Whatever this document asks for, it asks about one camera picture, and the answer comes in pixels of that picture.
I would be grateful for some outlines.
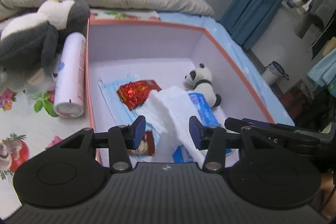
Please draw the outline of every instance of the black circular disc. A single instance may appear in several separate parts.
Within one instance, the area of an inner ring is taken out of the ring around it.
[[[24,163],[13,185],[19,199],[37,207],[59,208],[78,204],[98,193],[105,182],[102,166],[83,153],[59,149]]]
[[[320,173],[298,155],[260,149],[231,168],[229,181],[235,192],[250,203],[289,209],[315,198],[320,188]]]

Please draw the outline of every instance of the panda arm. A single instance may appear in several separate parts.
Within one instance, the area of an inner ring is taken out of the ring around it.
[[[48,32],[41,52],[42,68],[48,67],[54,60],[58,42],[58,32],[56,28],[49,25]]]

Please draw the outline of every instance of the blue bed sheet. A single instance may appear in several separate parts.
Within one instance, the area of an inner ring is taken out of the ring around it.
[[[246,75],[252,86],[259,93],[260,97],[266,104],[273,119],[277,123],[283,123],[293,126],[294,122],[288,115],[287,111],[274,95],[268,84],[263,80],[253,63],[230,37],[225,28],[216,22],[213,18],[207,16],[192,16],[183,13],[159,13],[161,19],[167,22],[189,24],[194,26],[205,27],[214,38],[228,52],[231,58],[236,62],[242,72]]]

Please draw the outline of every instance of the floral tablecloth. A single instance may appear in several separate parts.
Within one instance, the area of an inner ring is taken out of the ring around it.
[[[5,219],[21,206],[12,185],[16,169],[88,127],[89,119],[86,115],[77,119],[57,117],[53,111],[53,90],[28,100],[24,75],[9,74],[8,80],[0,84],[0,126],[0,218]]]

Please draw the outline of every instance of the ribbed black surface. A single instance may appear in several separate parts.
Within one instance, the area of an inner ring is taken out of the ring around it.
[[[162,168],[169,165],[171,169]],[[323,224],[311,207],[273,211],[251,205],[215,174],[196,164],[139,163],[126,174],[113,175],[91,200],[62,210],[24,205],[8,224]]]

